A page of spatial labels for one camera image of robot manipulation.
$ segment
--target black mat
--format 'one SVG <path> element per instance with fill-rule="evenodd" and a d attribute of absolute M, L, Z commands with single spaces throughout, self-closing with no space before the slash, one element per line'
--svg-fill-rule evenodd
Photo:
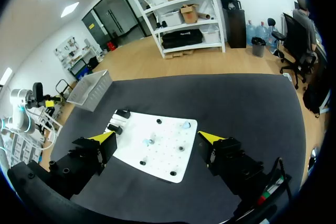
<path fill-rule="evenodd" d="M 80 136 L 104 132 L 115 109 L 196 119 L 198 130 L 233 136 L 247 155 L 264 162 L 265 173 L 278 156 L 292 176 L 295 194 L 305 165 L 305 127 L 291 82 L 268 74 L 177 76 L 113 82 L 95 112 L 75 108 L 51 154 L 58 160 Z M 219 223 L 230 218 L 240 199 L 219 177 L 213 177 L 195 144 L 184 179 L 163 182 L 112 157 L 100 177 L 94 176 L 71 200 L 121 219 Z M 286 193 L 278 206 L 287 203 Z"/>

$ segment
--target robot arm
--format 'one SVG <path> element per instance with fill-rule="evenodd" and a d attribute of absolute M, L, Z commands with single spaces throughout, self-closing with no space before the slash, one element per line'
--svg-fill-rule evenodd
<path fill-rule="evenodd" d="M 27 114 L 25 106 L 34 100 L 33 92 L 26 89 L 15 89 L 10 94 L 13 116 L 1 119 L 1 128 L 7 128 L 15 133 L 32 134 L 35 131 L 35 122 Z"/>
<path fill-rule="evenodd" d="M 1 129 L 9 129 L 16 133 L 32 134 L 35 131 L 35 122 L 26 108 L 41 107 L 46 100 L 60 101 L 60 98 L 43 96 L 42 83 L 34 83 L 33 91 L 27 89 L 14 89 L 10 93 L 10 103 L 13 106 L 13 117 L 1 119 Z"/>

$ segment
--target doorway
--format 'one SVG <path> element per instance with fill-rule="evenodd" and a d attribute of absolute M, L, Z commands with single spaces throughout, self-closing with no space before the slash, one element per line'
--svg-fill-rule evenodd
<path fill-rule="evenodd" d="M 146 8 L 143 0 L 139 2 Z M 149 15 L 149 20 L 152 27 L 155 27 L 153 14 Z M 82 21 L 102 49 L 110 41 L 118 47 L 151 36 L 134 0 L 101 0 Z M 92 24 L 96 23 L 96 29 L 92 28 Z"/>

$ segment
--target white pegboard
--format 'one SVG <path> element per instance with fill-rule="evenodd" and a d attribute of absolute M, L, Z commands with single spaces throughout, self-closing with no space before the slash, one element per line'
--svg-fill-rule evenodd
<path fill-rule="evenodd" d="M 185 122 L 190 123 L 188 129 L 183 128 Z M 182 181 L 195 140 L 196 120 L 131 112 L 129 119 L 114 114 L 110 123 L 123 129 L 117 135 L 114 157 L 155 177 L 174 183 Z"/>

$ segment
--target black cable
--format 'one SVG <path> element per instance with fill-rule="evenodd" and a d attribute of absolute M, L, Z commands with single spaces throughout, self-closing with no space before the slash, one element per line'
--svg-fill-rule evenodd
<path fill-rule="evenodd" d="M 291 193 L 289 185 L 288 185 L 288 180 L 287 180 L 287 176 L 286 176 L 286 173 L 285 173 L 284 163 L 282 162 L 282 158 L 279 159 L 279 163 L 280 163 L 280 170 L 281 170 L 282 176 L 284 177 L 283 182 L 285 183 L 288 198 L 289 198 L 289 201 L 291 201 L 292 200 L 292 193 Z"/>
<path fill-rule="evenodd" d="M 268 180 L 268 183 L 266 183 L 264 191 L 267 189 L 268 185 L 273 180 L 273 177 L 274 177 L 274 174 L 275 174 L 275 170 L 276 170 L 276 168 L 278 166 L 278 163 L 280 164 L 281 174 L 284 177 L 284 181 L 283 182 L 285 183 L 286 191 L 287 191 L 287 194 L 288 194 L 288 199 L 291 201 L 292 200 L 292 193 L 291 193 L 290 188 L 289 188 L 287 176 L 286 176 L 285 169 L 284 169 L 284 163 L 282 162 L 282 158 L 281 157 L 278 157 L 275 160 L 273 168 L 272 168 L 271 172 L 269 173 L 270 174 L 270 178 Z"/>

